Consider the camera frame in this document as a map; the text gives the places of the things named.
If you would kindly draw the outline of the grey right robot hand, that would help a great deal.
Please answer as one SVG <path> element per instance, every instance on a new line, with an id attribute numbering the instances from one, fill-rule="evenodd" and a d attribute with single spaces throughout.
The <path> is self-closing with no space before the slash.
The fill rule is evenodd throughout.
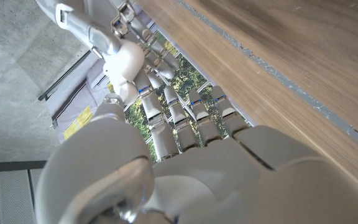
<path id="1" fill-rule="evenodd" d="M 61 29 L 104 60 L 104 73 L 133 81 L 144 67 L 148 51 L 157 58 L 156 70 L 167 78 L 179 69 L 176 58 L 141 20 L 134 1 L 36 0 Z"/>

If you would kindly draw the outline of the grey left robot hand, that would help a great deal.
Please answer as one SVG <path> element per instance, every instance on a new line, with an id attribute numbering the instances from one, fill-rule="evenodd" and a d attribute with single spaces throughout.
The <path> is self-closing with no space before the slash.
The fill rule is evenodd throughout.
<path id="1" fill-rule="evenodd" d="M 358 223 L 358 187 L 307 145 L 268 126 L 249 128 L 213 88 L 230 136 L 164 148 L 154 163 L 119 95 L 47 161 L 37 223 Z"/>

